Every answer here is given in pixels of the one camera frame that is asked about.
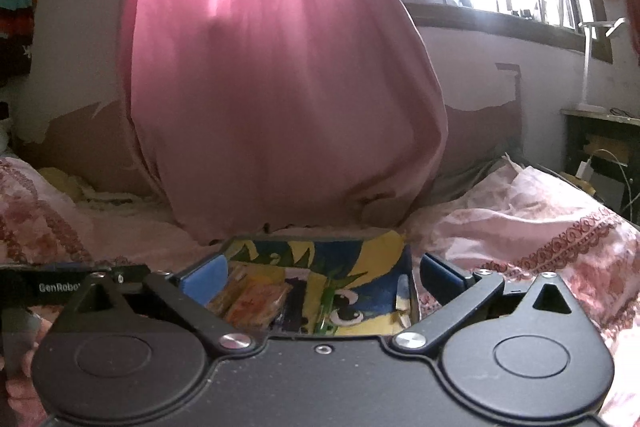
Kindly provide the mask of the person's left hand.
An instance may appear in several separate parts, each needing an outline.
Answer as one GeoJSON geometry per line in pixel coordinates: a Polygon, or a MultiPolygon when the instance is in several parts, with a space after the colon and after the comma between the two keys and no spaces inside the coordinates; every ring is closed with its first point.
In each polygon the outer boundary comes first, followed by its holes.
{"type": "Polygon", "coordinates": [[[40,407],[32,379],[32,360],[50,328],[49,320],[22,310],[6,310],[1,317],[1,368],[6,399],[13,410],[40,407]]]}

